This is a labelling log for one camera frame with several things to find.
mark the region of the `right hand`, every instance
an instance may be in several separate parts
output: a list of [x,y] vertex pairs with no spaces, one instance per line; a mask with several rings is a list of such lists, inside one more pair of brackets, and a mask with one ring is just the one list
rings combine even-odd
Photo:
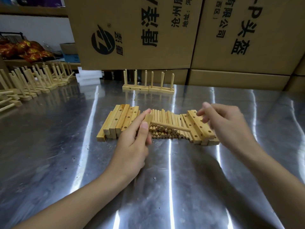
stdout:
[[245,153],[259,146],[238,107],[204,102],[197,112],[202,115],[202,122],[210,120],[219,141],[231,152]]

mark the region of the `metal table surface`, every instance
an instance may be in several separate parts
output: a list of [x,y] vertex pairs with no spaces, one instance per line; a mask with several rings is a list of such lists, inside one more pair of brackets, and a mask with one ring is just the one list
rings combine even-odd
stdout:
[[[76,82],[0,114],[0,228],[11,228],[98,177],[116,140],[96,135],[116,104],[185,113],[237,105],[273,158],[305,181],[304,97],[177,85],[174,95]],[[154,139],[138,177],[85,228],[283,228],[253,175],[226,148]]]

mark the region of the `cardboard box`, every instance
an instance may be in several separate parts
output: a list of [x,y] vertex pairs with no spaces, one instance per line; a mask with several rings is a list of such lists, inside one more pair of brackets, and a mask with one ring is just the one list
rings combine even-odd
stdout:
[[305,77],[291,76],[285,88],[285,91],[305,93]]
[[202,0],[65,0],[65,4],[86,70],[191,65]]
[[[188,74],[188,69],[173,69],[173,70],[147,70],[147,85],[151,83],[151,73],[153,71],[153,82],[161,83],[161,72],[165,72],[164,83],[170,84],[172,73],[174,73],[175,78],[173,84],[185,85],[186,76]],[[142,70],[142,82],[145,80],[145,70]]]
[[288,80],[286,75],[191,69],[189,85],[282,91]]
[[305,0],[205,0],[192,69],[291,75],[305,52]]
[[61,43],[60,48],[64,54],[67,54],[67,55],[77,55],[78,54],[75,42]]
[[305,56],[301,59],[293,73],[296,75],[305,75]]

